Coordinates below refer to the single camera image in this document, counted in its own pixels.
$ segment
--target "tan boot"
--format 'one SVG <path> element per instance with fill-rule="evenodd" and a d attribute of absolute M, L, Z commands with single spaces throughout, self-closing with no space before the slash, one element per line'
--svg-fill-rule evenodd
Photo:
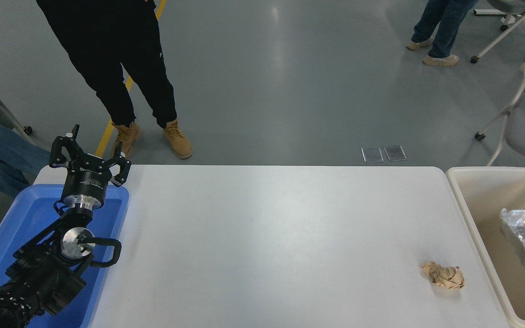
<path fill-rule="evenodd" d="M 173 122 L 168 122 L 165 129 L 163 129 L 165 139 L 169 141 L 173 148 L 173 153 L 180 159 L 186 159 L 191 156 L 192 148 L 188 138 L 177 126 L 177 118 Z"/>
<path fill-rule="evenodd" d="M 131 122 L 131 127 L 129 128 L 127 127 L 127 125 L 115 124 L 113 124 L 113 127 L 117 129 L 118 135 L 117 139 L 115 140 L 115 143 L 113 144 L 113 151 L 111 152 L 111 156 L 115 152 L 117 143 L 119 141 L 122 141 L 123 147 L 121 148 L 121 152 L 125 153 L 126 158 L 129 158 L 133 153 L 133 143 L 135 143 L 135 140 L 139 139 L 139 137 L 141 136 L 141 129 L 139 128 L 139 125 L 137 125 L 137 123 L 135 122 Z"/>

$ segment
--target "sneaker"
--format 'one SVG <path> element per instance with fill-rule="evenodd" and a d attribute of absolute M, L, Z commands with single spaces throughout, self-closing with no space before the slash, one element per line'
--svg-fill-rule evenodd
<path fill-rule="evenodd" d="M 181 132 L 180 127 L 177 126 L 177 118 L 173 122 L 168 122 L 165 129 L 163 129 L 165 139 L 171 144 L 173 153 L 180 159 L 186 159 L 192 154 L 191 143 L 184 133 Z"/>
<path fill-rule="evenodd" d="M 131 156 L 133 153 L 133 143 L 135 143 L 135 140 L 139 139 L 141 136 L 141 129 L 139 128 L 139 125 L 137 125 L 135 122 L 131 122 L 131 127 L 127 127 L 127 125 L 115 125 L 114 123 L 111 124 L 113 124 L 113 127 L 115 127 L 118 131 L 117 139 L 113 144 L 113 152 L 111 153 L 111 156 L 115 152 L 117 143 L 121 141 L 123 143 L 121 152 L 125 153 L 126 158 L 129 158 L 129 156 Z"/>
<path fill-rule="evenodd" d="M 426 56 L 422 62 L 429 66 L 450 67 L 455 66 L 459 62 L 459 57 L 454 54 L 450 54 L 449 56 L 446 56 L 446 58 L 433 58 L 431 56 Z"/>
<path fill-rule="evenodd" d="M 408 50 L 419 50 L 420 48 L 425 48 L 426 46 L 430 46 L 433 44 L 433 37 L 429 37 L 429 40 L 425 40 L 423 42 L 412 42 L 407 44 Z"/>

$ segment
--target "crumpled brown paper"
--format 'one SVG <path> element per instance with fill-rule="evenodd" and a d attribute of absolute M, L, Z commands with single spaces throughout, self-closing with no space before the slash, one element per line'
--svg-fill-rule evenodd
<path fill-rule="evenodd" d="M 437 286 L 446 289 L 460 289 L 465 285 L 465 278 L 463 272 L 458 266 L 442 267 L 435 262 L 427 262 L 421 265 L 425 274 L 429 276 L 431 282 Z"/>

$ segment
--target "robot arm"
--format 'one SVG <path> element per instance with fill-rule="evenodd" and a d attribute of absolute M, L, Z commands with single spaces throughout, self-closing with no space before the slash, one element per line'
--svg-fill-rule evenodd
<path fill-rule="evenodd" d="M 131 162 L 121 154 L 121 145 L 109 160 L 86 154 L 75 140 L 78 129 L 75 125 L 72 133 L 56 137 L 50 156 L 51 167 L 67 168 L 60 201 L 69 208 L 13 253 L 16 261 L 5 272 L 10 279 L 0 287 L 0 328 L 24 328 L 35 315 L 56 315 L 86 285 L 81 278 L 86 268 L 109 267 L 118 261 L 121 243 L 95 237 L 86 226 L 93 210 L 104 205 L 109 181 L 117 187 L 125 183 Z M 113 176 L 109 168 L 115 165 L 120 171 Z M 94 261 L 96 245 L 112 246 L 112 259 Z"/>

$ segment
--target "caster wheel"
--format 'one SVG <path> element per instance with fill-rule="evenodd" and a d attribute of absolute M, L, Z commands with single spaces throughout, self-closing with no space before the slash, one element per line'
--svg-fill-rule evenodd
<path fill-rule="evenodd" d="M 481 134 L 479 134 L 479 132 L 475 133 L 475 140 L 482 141 L 483 139 L 485 139 L 485 134 L 484 133 L 481 133 Z"/>

